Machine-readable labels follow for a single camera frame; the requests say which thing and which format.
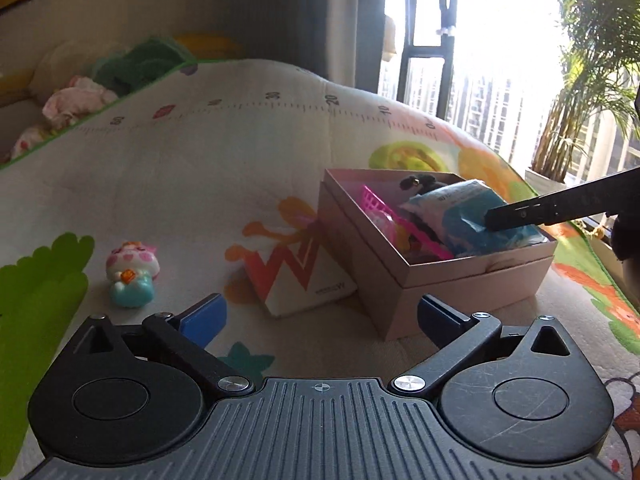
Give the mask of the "potted palm plant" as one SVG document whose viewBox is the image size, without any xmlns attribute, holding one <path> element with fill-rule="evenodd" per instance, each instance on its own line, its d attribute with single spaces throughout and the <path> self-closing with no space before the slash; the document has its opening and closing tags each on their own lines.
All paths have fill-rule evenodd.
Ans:
<svg viewBox="0 0 640 480">
<path fill-rule="evenodd" d="M 525 171 L 540 194 L 639 163 L 639 0 L 558 1 L 563 82 Z"/>
</svg>

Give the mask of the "colourful play mat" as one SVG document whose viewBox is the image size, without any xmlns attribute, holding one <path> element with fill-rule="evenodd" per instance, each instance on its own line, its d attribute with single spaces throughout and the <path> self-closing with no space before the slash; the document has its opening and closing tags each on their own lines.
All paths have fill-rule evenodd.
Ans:
<svg viewBox="0 0 640 480">
<path fill-rule="evenodd" d="M 108 301 L 107 255 L 134 241 L 158 250 L 154 310 L 224 294 L 228 322 L 210 351 L 253 379 L 388 379 L 424 359 L 425 337 L 384 341 L 355 297 L 274 318 L 254 295 L 243 256 L 313 222 L 331 168 L 452 172 L 509 202 L 533 194 L 466 132 L 375 94 L 277 62 L 180 68 L 3 167 L 2 266 L 62 240 L 87 291 L 66 310 L 2 292 L 2 389 L 29 396 L 89 314 L 145 317 Z"/>
</svg>

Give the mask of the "beige pillow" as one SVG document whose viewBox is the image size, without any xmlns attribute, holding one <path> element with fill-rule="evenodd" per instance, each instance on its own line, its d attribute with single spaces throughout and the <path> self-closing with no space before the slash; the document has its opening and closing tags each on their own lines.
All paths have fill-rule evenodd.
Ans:
<svg viewBox="0 0 640 480">
<path fill-rule="evenodd" d="M 29 83 L 29 93 L 44 105 L 56 90 L 65 88 L 73 76 L 89 76 L 96 62 L 127 51 L 124 44 L 110 40 L 65 41 L 43 55 Z"/>
</svg>

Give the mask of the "pink patterned cloth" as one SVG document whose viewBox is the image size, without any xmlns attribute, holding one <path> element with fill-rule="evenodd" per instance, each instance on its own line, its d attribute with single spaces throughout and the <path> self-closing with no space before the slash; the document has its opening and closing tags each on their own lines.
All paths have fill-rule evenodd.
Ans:
<svg viewBox="0 0 640 480">
<path fill-rule="evenodd" d="M 65 88 L 52 93 L 42 108 L 43 122 L 25 129 L 9 151 L 8 162 L 32 151 L 82 118 L 118 100 L 112 90 L 89 77 L 73 76 Z"/>
</svg>

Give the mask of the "pink blue mushroom toy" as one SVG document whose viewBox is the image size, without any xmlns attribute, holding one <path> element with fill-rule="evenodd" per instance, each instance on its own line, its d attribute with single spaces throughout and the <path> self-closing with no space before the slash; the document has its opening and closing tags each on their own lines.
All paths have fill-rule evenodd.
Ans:
<svg viewBox="0 0 640 480">
<path fill-rule="evenodd" d="M 137 309 L 155 298 L 154 281 L 160 275 L 156 248 L 141 242 L 123 242 L 105 263 L 111 302 L 120 308 Z"/>
</svg>

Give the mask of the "white red paper box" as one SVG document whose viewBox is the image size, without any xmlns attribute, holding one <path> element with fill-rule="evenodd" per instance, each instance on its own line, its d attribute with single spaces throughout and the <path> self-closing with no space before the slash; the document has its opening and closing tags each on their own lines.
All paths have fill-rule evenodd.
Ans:
<svg viewBox="0 0 640 480">
<path fill-rule="evenodd" d="M 330 304 L 357 290 L 323 237 L 309 231 L 292 242 L 244 252 L 241 260 L 257 297 L 274 318 Z"/>
</svg>

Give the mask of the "blue tissue pack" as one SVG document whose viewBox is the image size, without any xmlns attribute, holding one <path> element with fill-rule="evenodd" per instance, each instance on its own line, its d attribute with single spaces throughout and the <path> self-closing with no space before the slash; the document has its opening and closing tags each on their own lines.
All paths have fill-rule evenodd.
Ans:
<svg viewBox="0 0 640 480">
<path fill-rule="evenodd" d="M 482 256 L 548 242 L 534 226 L 488 230 L 486 212 L 505 204 L 483 181 L 473 179 L 413 195 L 399 208 L 426 224 L 455 257 Z"/>
</svg>

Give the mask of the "pink cardboard box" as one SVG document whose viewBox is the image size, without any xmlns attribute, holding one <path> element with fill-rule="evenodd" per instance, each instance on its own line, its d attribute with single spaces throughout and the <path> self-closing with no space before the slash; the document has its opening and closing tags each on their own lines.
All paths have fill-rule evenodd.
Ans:
<svg viewBox="0 0 640 480">
<path fill-rule="evenodd" d="M 385 341 L 419 333 L 416 306 L 430 294 L 463 312 L 495 311 L 535 296 L 553 259 L 556 239 L 486 256 L 412 263 L 360 207 L 367 185 L 388 206 L 410 194 L 399 189 L 408 170 L 328 169 L 319 190 L 318 219 L 337 261 L 358 287 L 364 310 Z"/>
</svg>

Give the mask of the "green towel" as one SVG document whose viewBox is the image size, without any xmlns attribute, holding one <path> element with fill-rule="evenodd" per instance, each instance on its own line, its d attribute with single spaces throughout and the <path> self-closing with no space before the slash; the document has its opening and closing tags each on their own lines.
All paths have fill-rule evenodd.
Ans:
<svg viewBox="0 0 640 480">
<path fill-rule="evenodd" d="M 118 96 L 128 96 L 177 66 L 195 61 L 195 56 L 177 41 L 151 37 L 127 51 L 100 58 L 92 66 L 90 78 Z"/>
</svg>

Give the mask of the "black plush toy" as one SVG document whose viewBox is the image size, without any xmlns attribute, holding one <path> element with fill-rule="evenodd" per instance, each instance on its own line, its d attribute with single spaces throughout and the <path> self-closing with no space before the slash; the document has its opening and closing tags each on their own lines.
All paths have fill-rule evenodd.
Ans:
<svg viewBox="0 0 640 480">
<path fill-rule="evenodd" d="M 403 178 L 399 183 L 399 187 L 403 191 L 415 190 L 419 195 L 435 191 L 443 186 L 444 184 L 431 174 L 412 174 Z"/>
</svg>

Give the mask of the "pink plastic basket scoop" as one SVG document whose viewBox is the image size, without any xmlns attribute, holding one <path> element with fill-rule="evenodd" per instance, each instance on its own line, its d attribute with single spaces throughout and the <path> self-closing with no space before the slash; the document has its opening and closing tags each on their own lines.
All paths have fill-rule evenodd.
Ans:
<svg viewBox="0 0 640 480">
<path fill-rule="evenodd" d="M 401 255 L 417 254 L 434 257 L 436 260 L 454 258 L 446 247 L 431 240 L 413 222 L 396 214 L 364 184 L 360 186 L 359 207 Z"/>
</svg>

